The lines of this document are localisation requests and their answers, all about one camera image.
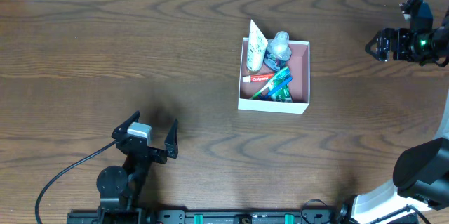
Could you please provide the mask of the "blue disposable razor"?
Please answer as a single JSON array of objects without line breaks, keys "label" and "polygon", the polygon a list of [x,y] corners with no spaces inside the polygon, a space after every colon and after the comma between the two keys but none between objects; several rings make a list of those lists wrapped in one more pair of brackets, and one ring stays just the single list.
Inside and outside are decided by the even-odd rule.
[{"label": "blue disposable razor", "polygon": [[271,91],[268,92],[268,94],[261,96],[260,99],[261,100],[266,100],[268,99],[271,95],[275,94],[275,92],[279,91],[281,88],[283,88],[284,86],[287,86],[289,82],[291,82],[293,80],[292,77],[288,77],[287,79],[285,79],[283,82],[281,82],[279,85],[277,85],[276,87],[274,87]]}]

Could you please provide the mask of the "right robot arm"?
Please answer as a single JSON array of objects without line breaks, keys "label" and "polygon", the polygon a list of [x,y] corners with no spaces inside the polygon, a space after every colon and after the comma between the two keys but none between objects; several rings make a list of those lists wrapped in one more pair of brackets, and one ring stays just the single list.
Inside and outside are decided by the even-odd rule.
[{"label": "right robot arm", "polygon": [[[448,66],[448,19],[433,26],[433,15],[423,0],[400,5],[408,29],[385,28],[366,44],[365,51],[376,60],[389,59]],[[424,211],[448,207],[448,137],[404,151],[398,158],[393,178],[369,193],[348,199],[333,223],[418,223]]]}]

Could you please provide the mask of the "white Pantene tube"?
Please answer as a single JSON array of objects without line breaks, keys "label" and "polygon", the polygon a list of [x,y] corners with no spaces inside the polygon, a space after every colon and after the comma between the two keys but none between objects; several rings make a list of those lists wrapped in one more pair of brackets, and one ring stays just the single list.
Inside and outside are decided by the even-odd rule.
[{"label": "white Pantene tube", "polygon": [[250,31],[248,35],[247,48],[247,70],[251,73],[257,73],[261,70],[264,55],[267,49],[268,41],[259,27],[253,20],[250,21]]}]

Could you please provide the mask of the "green white toothbrush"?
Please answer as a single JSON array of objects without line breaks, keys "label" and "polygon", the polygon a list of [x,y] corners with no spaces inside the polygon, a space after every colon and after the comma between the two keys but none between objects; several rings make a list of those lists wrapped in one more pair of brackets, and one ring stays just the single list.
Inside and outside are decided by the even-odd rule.
[{"label": "green white toothbrush", "polygon": [[281,82],[283,82],[285,79],[291,76],[290,68],[285,66],[284,68],[280,69],[267,83],[256,93],[254,94],[250,99],[251,100],[261,100],[260,97],[268,94],[269,91],[271,91],[274,87],[279,85]]}]

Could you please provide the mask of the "Colgate toothpaste tube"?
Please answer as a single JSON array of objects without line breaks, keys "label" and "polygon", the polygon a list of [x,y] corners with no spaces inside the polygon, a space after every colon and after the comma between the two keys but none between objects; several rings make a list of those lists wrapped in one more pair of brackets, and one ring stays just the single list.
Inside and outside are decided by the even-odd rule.
[{"label": "Colgate toothpaste tube", "polygon": [[274,76],[274,73],[265,74],[252,74],[242,77],[243,83],[253,83],[253,82],[265,82],[269,81]]}]

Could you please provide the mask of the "blue foam soap bottle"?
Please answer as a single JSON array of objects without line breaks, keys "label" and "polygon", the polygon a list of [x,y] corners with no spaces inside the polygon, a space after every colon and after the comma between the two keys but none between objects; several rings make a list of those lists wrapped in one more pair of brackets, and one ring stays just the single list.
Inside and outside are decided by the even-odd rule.
[{"label": "blue foam soap bottle", "polygon": [[285,31],[278,32],[273,39],[268,40],[264,56],[264,64],[274,72],[286,66],[292,51],[288,46],[289,35]]}]

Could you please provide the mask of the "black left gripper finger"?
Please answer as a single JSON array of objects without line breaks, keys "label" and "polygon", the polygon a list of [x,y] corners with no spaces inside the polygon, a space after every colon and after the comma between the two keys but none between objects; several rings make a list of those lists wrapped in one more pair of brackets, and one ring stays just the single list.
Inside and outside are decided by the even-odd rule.
[{"label": "black left gripper finger", "polygon": [[123,123],[121,123],[119,126],[117,126],[114,129],[114,133],[127,133],[127,130],[130,127],[130,125],[134,122],[138,122],[139,117],[140,117],[140,111],[137,110],[127,120],[125,120]]},{"label": "black left gripper finger", "polygon": [[172,159],[176,159],[178,156],[177,128],[178,120],[175,119],[164,141],[166,146],[166,155]]}]

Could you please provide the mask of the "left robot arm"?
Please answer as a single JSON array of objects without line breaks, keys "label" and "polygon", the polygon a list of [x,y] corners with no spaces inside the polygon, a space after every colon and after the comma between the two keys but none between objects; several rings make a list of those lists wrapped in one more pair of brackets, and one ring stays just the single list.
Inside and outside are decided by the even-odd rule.
[{"label": "left robot arm", "polygon": [[126,156],[122,166],[108,166],[98,175],[99,223],[153,223],[149,211],[138,206],[140,193],[153,163],[165,164],[178,156],[175,120],[164,140],[163,149],[152,147],[149,125],[141,124],[137,111],[112,133],[114,144]]}]

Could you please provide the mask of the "green Dettol soap box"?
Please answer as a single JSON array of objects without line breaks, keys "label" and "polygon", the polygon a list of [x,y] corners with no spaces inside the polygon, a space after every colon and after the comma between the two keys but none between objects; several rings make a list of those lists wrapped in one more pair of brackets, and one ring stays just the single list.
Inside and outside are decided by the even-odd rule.
[{"label": "green Dettol soap box", "polygon": [[291,103],[293,101],[288,85],[281,87],[277,92],[271,95],[273,101]]}]

